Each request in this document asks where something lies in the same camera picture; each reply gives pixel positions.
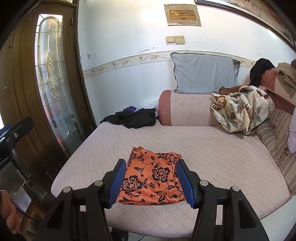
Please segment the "person's left hand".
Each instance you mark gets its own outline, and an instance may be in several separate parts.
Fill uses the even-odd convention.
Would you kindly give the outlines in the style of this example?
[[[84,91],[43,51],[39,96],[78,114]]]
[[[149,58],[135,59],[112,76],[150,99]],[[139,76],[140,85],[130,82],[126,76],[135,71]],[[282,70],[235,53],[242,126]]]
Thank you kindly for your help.
[[[1,190],[1,216],[14,235],[20,232],[20,217],[17,214],[16,208],[12,204],[10,195],[6,190]]]

